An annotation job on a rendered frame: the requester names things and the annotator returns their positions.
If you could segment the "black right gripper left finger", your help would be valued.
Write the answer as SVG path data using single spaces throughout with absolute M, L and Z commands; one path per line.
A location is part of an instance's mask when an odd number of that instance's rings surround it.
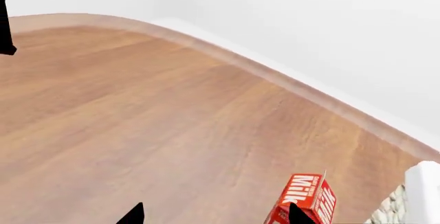
M 116 224 L 144 224 L 144 205 L 139 202 L 126 213 Z

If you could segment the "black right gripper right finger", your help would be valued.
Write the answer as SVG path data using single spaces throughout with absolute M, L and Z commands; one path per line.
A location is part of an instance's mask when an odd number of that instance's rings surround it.
M 314 224 L 314 220 L 310 216 L 310 211 L 301 209 L 295 203 L 290 203 L 289 224 Z

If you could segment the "red milk carton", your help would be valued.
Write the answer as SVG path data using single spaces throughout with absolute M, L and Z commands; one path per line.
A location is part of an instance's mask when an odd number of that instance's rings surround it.
M 332 224 L 336 196 L 326 174 L 293 174 L 263 224 L 289 224 L 289 206 L 310 211 L 314 224 Z

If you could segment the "white woven basket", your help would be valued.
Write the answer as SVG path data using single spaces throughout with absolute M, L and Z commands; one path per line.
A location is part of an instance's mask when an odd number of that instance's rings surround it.
M 440 224 L 440 164 L 421 161 L 364 224 Z

